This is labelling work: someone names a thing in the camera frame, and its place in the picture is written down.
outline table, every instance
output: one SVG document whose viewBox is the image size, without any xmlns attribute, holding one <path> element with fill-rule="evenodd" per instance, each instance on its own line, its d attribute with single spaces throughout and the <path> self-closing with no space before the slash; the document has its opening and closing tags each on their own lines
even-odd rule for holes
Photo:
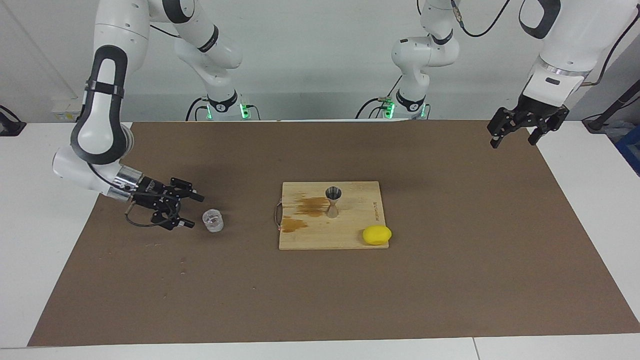
<svg viewBox="0 0 640 360">
<path fill-rule="evenodd" d="M 17 138 L 0 142 L 0 347 L 26 345 L 49 294 L 90 214 L 96 193 L 56 178 L 51 158 L 68 142 L 73 124 L 31 124 Z M 636 317 L 640 315 L 640 178 L 604 135 L 567 123 L 544 137 L 540 151 L 579 220 L 598 249 Z M 175 352 L 224 358 L 294 359 L 599 359 L 640 357 L 640 334 L 461 338 L 446 340 L 332 341 L 206 345 L 122 345 L 110 347 L 0 350 L 3 358 L 172 358 Z"/>
</svg>

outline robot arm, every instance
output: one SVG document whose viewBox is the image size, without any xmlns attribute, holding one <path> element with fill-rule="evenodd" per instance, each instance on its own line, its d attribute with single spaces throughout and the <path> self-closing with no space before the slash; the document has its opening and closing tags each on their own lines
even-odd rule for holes
<svg viewBox="0 0 640 360">
<path fill-rule="evenodd" d="M 427 0 L 420 18 L 426 37 L 410 37 L 394 45 L 392 59 L 402 71 L 396 97 L 396 115 L 418 117 L 424 108 L 429 76 L 428 67 L 442 67 L 458 59 L 460 45 L 453 37 L 456 19 L 450 0 Z"/>
<path fill-rule="evenodd" d="M 131 131 L 120 123 L 125 80 L 144 62 L 151 20 L 174 24 L 183 38 L 180 39 L 181 49 L 188 49 L 179 51 L 179 55 L 197 58 L 199 62 L 190 65 L 203 77 L 210 101 L 219 99 L 222 103 L 235 103 L 236 92 L 231 92 L 226 69 L 238 67 L 242 56 L 206 19 L 197 0 L 100 0 L 95 21 L 93 67 L 85 88 L 84 110 L 71 134 L 70 146 L 56 153 L 53 170 L 83 188 L 153 209 L 155 212 L 149 225 L 169 230 L 183 225 L 193 227 L 192 221 L 178 214 L 180 199 L 204 200 L 190 183 L 172 178 L 166 186 L 119 164 L 134 141 Z M 193 49 L 198 51 L 199 57 L 189 55 Z"/>
<path fill-rule="evenodd" d="M 527 34 L 542 39 L 544 46 L 516 107 L 498 109 L 489 123 L 492 146 L 497 148 L 506 135 L 521 127 L 536 127 L 529 137 L 531 145 L 549 131 L 557 131 L 569 113 L 565 100 L 620 35 L 636 6 L 637 0 L 525 0 L 520 24 Z M 537 24 L 523 20 L 539 8 L 542 16 Z"/>
<path fill-rule="evenodd" d="M 175 40 L 175 52 L 204 82 L 214 120 L 243 119 L 241 95 L 227 71 L 242 62 L 239 46 L 207 18 L 198 1 L 162 1 L 161 6 L 162 10 L 155 13 L 166 18 L 152 20 L 170 21 L 178 31 L 181 38 Z"/>
</svg>

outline green led light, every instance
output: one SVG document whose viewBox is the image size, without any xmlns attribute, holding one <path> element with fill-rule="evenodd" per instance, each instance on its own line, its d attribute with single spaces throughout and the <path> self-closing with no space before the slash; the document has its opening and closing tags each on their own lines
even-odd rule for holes
<svg viewBox="0 0 640 360">
<path fill-rule="evenodd" d="M 246 106 L 243 103 L 240 103 L 240 113 L 243 120 L 247 119 L 250 116 L 249 110 L 247 110 Z"/>
<path fill-rule="evenodd" d="M 394 117 L 394 111 L 396 110 L 396 104 L 393 102 L 385 102 L 387 104 L 387 110 L 385 111 L 385 117 L 392 119 Z"/>
</svg>

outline cable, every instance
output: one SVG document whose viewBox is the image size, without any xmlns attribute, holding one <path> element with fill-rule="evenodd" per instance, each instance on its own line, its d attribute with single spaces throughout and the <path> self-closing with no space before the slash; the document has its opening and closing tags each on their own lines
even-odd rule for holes
<svg viewBox="0 0 640 360">
<path fill-rule="evenodd" d="M 391 90 L 389 90 L 389 94 L 387 94 L 387 97 L 391 96 L 391 93 L 394 92 L 394 90 L 396 89 L 396 86 L 398 86 L 398 83 L 400 83 L 400 79 L 402 79 L 402 75 L 400 75 L 400 77 L 398 78 L 398 80 L 396 80 L 396 83 L 394 84 L 394 87 L 391 88 Z M 376 119 L 380 116 L 380 111 L 378 110 L 378 113 L 376 114 Z"/>
<path fill-rule="evenodd" d="M 609 64 L 609 60 L 611 60 L 611 56 L 613 55 L 613 52 L 616 50 L 616 48 L 618 47 L 618 45 L 620 44 L 622 39 L 627 35 L 629 30 L 631 30 L 631 28 L 634 27 L 634 25 L 638 21 L 638 18 L 640 17 L 640 4 L 637 6 L 637 10 L 638 10 L 638 14 L 636 15 L 636 18 L 631 22 L 631 24 L 629 24 L 629 26 L 627 26 L 627 28 L 624 30 L 622 35 L 620 35 L 620 37 L 617 39 L 616 43 L 613 44 L 613 47 L 609 51 L 609 54 L 607 55 L 607 59 L 604 61 L 604 64 L 602 64 L 602 69 L 600 70 L 600 75 L 598 76 L 598 79 L 594 83 L 592 83 L 592 82 L 582 83 L 582 85 L 580 85 L 580 87 L 583 87 L 583 86 L 596 86 L 597 84 L 599 84 L 601 82 L 602 77 L 604 76 L 604 72 L 607 69 L 607 65 Z"/>
<path fill-rule="evenodd" d="M 198 121 L 198 110 L 207 110 L 207 111 L 209 111 L 209 108 L 208 108 L 208 107 L 206 107 L 206 106 L 204 106 L 204 105 L 203 105 L 203 106 L 199 106 L 199 107 L 196 109 L 196 112 L 195 112 L 195 115 L 194 115 L 194 117 L 196 118 L 196 121 Z"/>
<path fill-rule="evenodd" d="M 254 108 L 255 112 L 258 113 L 258 120 L 262 120 L 262 118 L 260 118 L 260 110 L 258 110 L 258 107 L 256 105 L 247 105 L 247 108 Z"/>
<path fill-rule="evenodd" d="M 177 197 L 171 196 L 171 195 L 163 195 L 163 194 L 157 194 L 157 193 L 150 193 L 150 192 L 135 192 L 135 191 L 131 191 L 131 188 L 129 186 L 125 186 L 124 188 L 120 187 L 117 184 L 112 183 L 111 181 L 105 179 L 102 175 L 100 175 L 100 173 L 98 173 L 96 171 L 96 169 L 93 167 L 93 164 L 91 163 L 87 163 L 87 165 L 89 165 L 89 168 L 91 169 L 91 171 L 102 181 L 104 181 L 105 183 L 107 183 L 108 185 L 110 185 L 113 188 L 116 189 L 120 189 L 124 192 L 127 192 L 129 195 L 142 195 L 142 196 L 149 196 L 149 197 L 157 197 L 159 199 L 170 199 L 170 200 L 174 200 L 176 202 L 176 206 L 175 206 L 175 210 L 171 209 L 171 207 L 168 204 L 167 208 L 169 209 L 169 214 L 167 214 L 167 218 L 154 223 L 154 224 L 138 224 L 137 222 L 133 222 L 130 218 L 129 218 L 129 212 L 131 211 L 131 209 L 133 208 L 133 206 L 136 204 L 135 202 L 131 203 L 131 206 L 129 207 L 129 209 L 125 212 L 124 217 L 127 220 L 128 223 L 130 223 L 133 226 L 137 226 L 137 227 L 155 227 L 155 226 L 160 226 L 160 225 L 164 225 L 168 222 L 172 222 L 174 221 L 177 217 L 178 214 L 180 213 L 180 209 L 182 207 L 182 203 L 180 203 L 180 199 L 178 199 Z"/>
<path fill-rule="evenodd" d="M 511 0 L 507 0 L 504 2 L 504 5 L 502 5 L 502 9 L 500 9 L 500 12 L 498 13 L 498 16 L 496 16 L 493 22 L 491 23 L 491 25 L 489 25 L 489 27 L 480 34 L 471 34 L 470 32 L 467 31 L 467 29 L 465 29 L 465 23 L 462 21 L 462 13 L 460 12 L 458 5 L 456 5 L 455 0 L 451 0 L 451 6 L 453 6 L 453 13 L 456 16 L 456 20 L 458 21 L 458 24 L 460 24 L 460 28 L 462 29 L 462 31 L 464 31 L 465 34 L 467 34 L 472 38 L 479 38 L 479 37 L 485 36 L 489 31 L 491 31 L 491 29 L 493 29 L 494 25 L 498 22 L 498 20 L 502 16 L 502 13 L 504 13 L 504 10 L 507 8 L 507 5 L 509 4 L 510 1 Z"/>
<path fill-rule="evenodd" d="M 278 201 L 278 204 L 276 204 L 276 208 L 273 210 L 273 221 L 276 223 L 278 231 L 282 230 L 282 221 L 278 221 L 278 207 L 280 206 L 282 206 L 282 199 Z"/>
<path fill-rule="evenodd" d="M 191 112 L 193 111 L 193 108 L 196 106 L 196 104 L 200 101 L 204 101 L 203 97 L 199 97 L 197 99 L 195 99 L 192 103 L 191 106 L 189 107 L 189 111 L 187 111 L 187 117 L 184 118 L 184 121 L 187 122 L 189 121 L 189 116 L 191 116 Z"/>
<path fill-rule="evenodd" d="M 357 119 L 358 117 L 360 117 L 360 114 L 362 113 L 362 110 L 364 110 L 364 108 L 366 108 L 367 105 L 369 105 L 372 102 L 376 102 L 376 101 L 380 101 L 380 100 L 377 97 L 374 97 L 373 99 L 365 102 L 364 105 L 362 105 L 362 107 L 360 108 L 360 110 L 358 110 L 358 113 L 356 114 L 355 118 Z"/>
<path fill-rule="evenodd" d="M 378 113 L 380 113 L 380 110 L 384 110 L 385 107 L 384 106 L 378 106 L 377 108 L 374 108 L 373 110 L 371 110 L 371 113 L 369 114 L 369 119 L 371 119 L 371 117 L 373 116 L 373 112 L 378 110 Z"/>
<path fill-rule="evenodd" d="M 621 107 L 620 107 L 620 109 L 618 109 L 618 110 L 622 110 L 622 109 L 626 108 L 627 106 L 631 106 L 631 104 L 633 104 L 634 102 L 636 102 L 636 101 L 638 101 L 638 100 L 640 100 L 640 96 L 636 97 L 633 101 L 630 101 L 629 103 L 626 103 L 624 106 L 621 106 Z M 589 119 L 591 119 L 592 117 L 598 117 L 598 116 L 600 116 L 600 115 L 602 115 L 602 114 L 604 114 L 604 113 L 599 113 L 599 114 L 595 114 L 595 115 L 587 116 L 586 118 L 584 118 L 584 119 L 582 119 L 582 120 L 580 120 L 580 121 L 589 120 Z"/>
<path fill-rule="evenodd" d="M 425 107 L 426 106 L 429 106 L 429 111 L 427 112 L 427 118 L 425 120 L 429 120 L 429 115 L 431 115 L 431 104 L 427 104 Z"/>
<path fill-rule="evenodd" d="M 0 109 L 6 111 L 7 114 L 13 116 L 15 118 L 15 120 L 18 120 L 18 122 L 23 122 L 22 120 L 20 120 L 20 118 L 18 118 L 18 115 L 14 114 L 13 111 L 7 109 L 6 107 L 0 105 Z"/>
<path fill-rule="evenodd" d="M 169 35 L 170 37 L 173 37 L 173 38 L 182 38 L 180 35 L 174 35 L 174 34 L 172 34 L 172 33 L 168 32 L 168 31 L 165 31 L 165 30 L 162 30 L 161 28 L 158 28 L 157 26 L 154 26 L 154 25 L 151 25 L 151 24 L 149 24 L 149 26 L 151 26 L 152 28 L 154 28 L 154 29 L 156 29 L 156 30 L 160 31 L 161 33 L 164 33 L 164 34 Z"/>
</svg>

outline lemon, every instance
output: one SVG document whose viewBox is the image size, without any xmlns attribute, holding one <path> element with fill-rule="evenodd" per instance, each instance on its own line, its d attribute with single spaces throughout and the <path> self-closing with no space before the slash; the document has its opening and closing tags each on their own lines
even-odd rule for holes
<svg viewBox="0 0 640 360">
<path fill-rule="evenodd" d="M 369 245 L 384 245 L 391 239 L 391 230 L 384 225 L 373 225 L 362 231 L 362 238 Z"/>
</svg>

